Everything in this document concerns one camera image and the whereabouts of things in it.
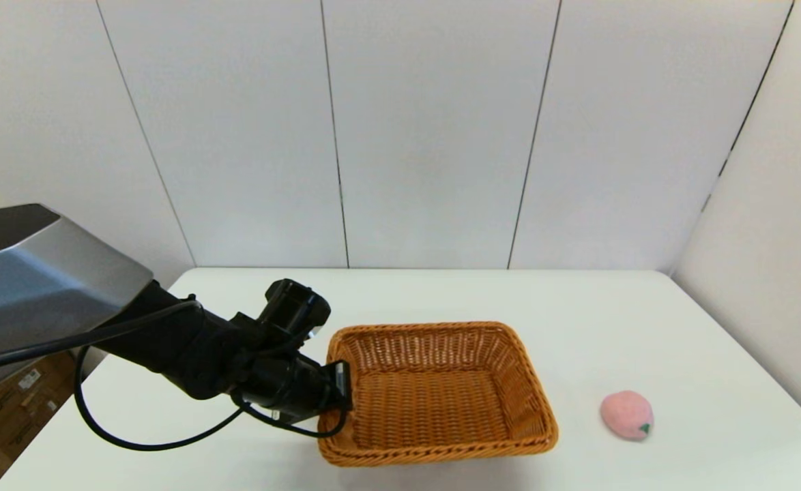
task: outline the wicker basket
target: wicker basket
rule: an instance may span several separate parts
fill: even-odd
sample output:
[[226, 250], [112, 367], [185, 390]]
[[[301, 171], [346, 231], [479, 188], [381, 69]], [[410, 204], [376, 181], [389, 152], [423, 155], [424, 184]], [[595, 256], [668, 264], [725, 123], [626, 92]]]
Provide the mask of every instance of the wicker basket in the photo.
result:
[[[350, 363], [354, 411], [320, 439], [336, 466], [385, 466], [550, 450], [559, 437], [540, 381], [501, 323], [345, 327], [328, 361]], [[320, 431], [338, 422], [323, 414]]]

